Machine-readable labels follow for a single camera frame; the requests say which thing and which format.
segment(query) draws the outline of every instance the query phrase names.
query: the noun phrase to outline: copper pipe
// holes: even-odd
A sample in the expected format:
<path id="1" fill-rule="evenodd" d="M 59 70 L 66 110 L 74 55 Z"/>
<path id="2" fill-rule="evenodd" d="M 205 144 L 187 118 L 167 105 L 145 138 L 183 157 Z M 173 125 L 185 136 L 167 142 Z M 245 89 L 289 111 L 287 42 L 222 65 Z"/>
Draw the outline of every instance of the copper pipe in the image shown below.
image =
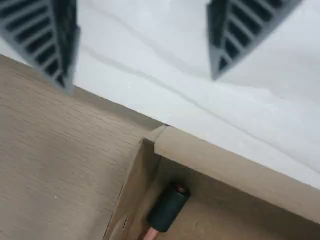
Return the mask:
<path id="1" fill-rule="evenodd" d="M 141 240 L 155 240 L 156 237 L 158 236 L 158 231 L 155 230 L 154 228 L 150 227 L 143 238 L 141 238 Z"/>

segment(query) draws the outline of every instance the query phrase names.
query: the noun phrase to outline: wood grain surface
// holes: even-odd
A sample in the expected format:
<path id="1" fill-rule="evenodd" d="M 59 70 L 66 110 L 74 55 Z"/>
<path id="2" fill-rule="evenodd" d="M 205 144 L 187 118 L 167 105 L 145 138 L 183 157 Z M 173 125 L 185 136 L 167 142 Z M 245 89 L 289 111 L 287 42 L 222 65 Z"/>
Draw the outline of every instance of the wood grain surface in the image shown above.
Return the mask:
<path id="1" fill-rule="evenodd" d="M 160 123 L 0 56 L 0 239 L 101 240 L 133 149 Z"/>

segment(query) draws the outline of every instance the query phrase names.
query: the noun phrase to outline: white countertop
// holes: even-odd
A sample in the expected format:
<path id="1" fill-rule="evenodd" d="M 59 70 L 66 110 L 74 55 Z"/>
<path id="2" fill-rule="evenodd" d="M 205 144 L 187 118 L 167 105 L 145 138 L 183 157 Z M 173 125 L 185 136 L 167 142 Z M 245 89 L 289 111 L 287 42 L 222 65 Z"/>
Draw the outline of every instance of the white countertop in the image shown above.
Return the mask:
<path id="1" fill-rule="evenodd" d="M 80 0 L 74 84 L 320 189 L 320 1 L 218 81 L 207 3 Z"/>

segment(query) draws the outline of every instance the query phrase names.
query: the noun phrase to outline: gray vein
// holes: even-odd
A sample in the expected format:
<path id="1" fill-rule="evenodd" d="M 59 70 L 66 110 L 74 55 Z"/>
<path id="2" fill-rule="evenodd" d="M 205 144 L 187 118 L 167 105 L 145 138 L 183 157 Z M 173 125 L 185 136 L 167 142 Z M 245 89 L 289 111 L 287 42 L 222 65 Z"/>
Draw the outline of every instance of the gray vein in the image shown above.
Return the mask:
<path id="1" fill-rule="evenodd" d="M 188 64 L 187 62 L 183 61 L 182 59 L 174 55 L 171 51 L 165 49 L 163 46 L 153 41 L 151 38 L 143 35 L 141 32 L 136 30 L 133 26 L 128 24 L 126 21 L 124 21 L 120 17 L 116 16 L 115 14 L 112 14 L 111 12 L 103 8 L 97 7 L 94 2 L 87 1 L 83 5 L 88 8 L 91 8 L 95 12 L 101 14 L 103 17 L 109 18 L 117 22 L 119 25 L 125 28 L 134 38 L 138 39 L 144 45 L 148 46 L 159 58 L 161 58 L 168 64 L 174 66 L 176 69 L 178 69 L 182 73 L 191 75 L 193 77 L 201 78 L 201 79 L 209 79 L 211 77 L 211 73 L 209 71 L 203 71 L 193 65 Z"/>
<path id="2" fill-rule="evenodd" d="M 202 105 L 199 104 L 197 101 L 193 100 L 192 98 L 190 98 L 189 96 L 187 96 L 187 95 L 184 94 L 183 92 L 181 92 L 181 91 L 179 91 L 179 90 L 171 87 L 170 85 L 164 83 L 164 82 L 161 81 L 159 78 L 154 77 L 154 76 L 152 76 L 152 75 L 150 75 L 150 74 L 148 74 L 148 73 L 145 73 L 145 72 L 143 72 L 143 71 L 140 71 L 140 70 L 138 70 L 138 69 L 134 69 L 134 68 L 132 68 L 132 67 L 130 67 L 130 66 L 128 66 L 128 65 L 125 65 L 125 64 L 123 64 L 123 63 L 121 63 L 121 62 L 119 62 L 119 61 L 116 61 L 116 60 L 114 60 L 114 59 L 111 59 L 111 58 L 109 58 L 109 57 L 107 57 L 107 56 L 104 56 L 104 55 L 96 52 L 96 51 L 93 50 L 91 47 L 89 47 L 89 46 L 87 46 L 87 45 L 85 45 L 85 44 L 82 44 L 82 45 L 80 46 L 80 49 L 83 50 L 83 51 L 85 51 L 89 56 L 91 56 L 92 58 L 94 58 L 95 60 L 97 60 L 97 61 L 99 61 L 99 62 L 101 62 L 101 63 L 103 63 L 103 64 L 112 66 L 112 67 L 118 69 L 118 70 L 121 71 L 121 72 L 124 72 L 124 73 L 127 73 L 127 74 L 132 74 L 132 75 L 134 75 L 134 76 L 136 76 L 136 77 L 138 77 L 138 78 L 146 79 L 146 80 L 148 80 L 148 81 L 150 81 L 150 82 L 152 82 L 152 83 L 160 86 L 161 88 L 164 88 L 164 89 L 166 89 L 166 90 L 168 90 L 168 91 L 170 91 L 170 92 L 178 95 L 180 98 L 184 99 L 185 101 L 189 102 L 190 104 L 194 105 L 195 107 L 201 109 L 202 111 L 204 111 L 205 113 L 209 114 L 210 116 L 219 119 L 220 121 L 222 121 L 222 122 L 230 125 L 231 127 L 235 128 L 235 129 L 237 129 L 238 131 L 242 132 L 243 134 L 245 134 L 245 135 L 253 138 L 254 140 L 256 140 L 256 141 L 258 141 L 258 142 L 264 143 L 265 145 L 267 145 L 267 146 L 269 146 L 269 147 L 271 147 L 271 148 L 279 151 L 279 152 L 282 153 L 283 155 L 291 158 L 293 161 L 296 161 L 296 162 L 304 165 L 305 167 L 309 168 L 310 170 L 312 170 L 312 171 L 320 174 L 320 171 L 318 171 L 317 169 L 314 169 L 313 166 L 311 166 L 310 164 L 305 163 L 305 162 L 303 162 L 303 161 L 301 161 L 301 160 L 296 159 L 295 157 L 293 157 L 292 155 L 290 155 L 290 153 L 282 150 L 281 148 L 273 145 L 272 143 L 270 143 L 270 142 L 268 142 L 268 141 L 266 141 L 266 140 L 264 140 L 264 139 L 258 138 L 257 136 L 253 135 L 252 133 L 246 131 L 245 129 L 242 129 L 242 128 L 238 127 L 237 125 L 231 123 L 229 120 L 227 120 L 227 119 L 225 119 L 225 118 L 223 118 L 223 117 L 221 117 L 221 116 L 213 113 L 209 108 L 207 108 L 207 107 L 205 107 L 205 106 L 202 106 Z"/>

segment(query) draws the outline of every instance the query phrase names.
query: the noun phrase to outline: wooden panel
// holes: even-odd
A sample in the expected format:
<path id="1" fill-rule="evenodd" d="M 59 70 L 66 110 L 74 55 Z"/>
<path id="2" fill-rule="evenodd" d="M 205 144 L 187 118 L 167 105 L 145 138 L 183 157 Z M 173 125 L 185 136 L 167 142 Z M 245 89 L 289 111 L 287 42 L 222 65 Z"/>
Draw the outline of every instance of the wooden panel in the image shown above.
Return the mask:
<path id="1" fill-rule="evenodd" d="M 166 127 L 154 152 L 246 193 L 320 223 L 320 190 L 235 153 Z"/>
<path id="2" fill-rule="evenodd" d="M 0 57 L 0 239 L 101 240 L 141 137 L 159 122 Z"/>
<path id="3" fill-rule="evenodd" d="M 176 220 L 157 240 L 319 240 L 320 225 L 162 158 L 126 240 L 147 228 L 147 214 L 172 180 L 191 192 Z"/>

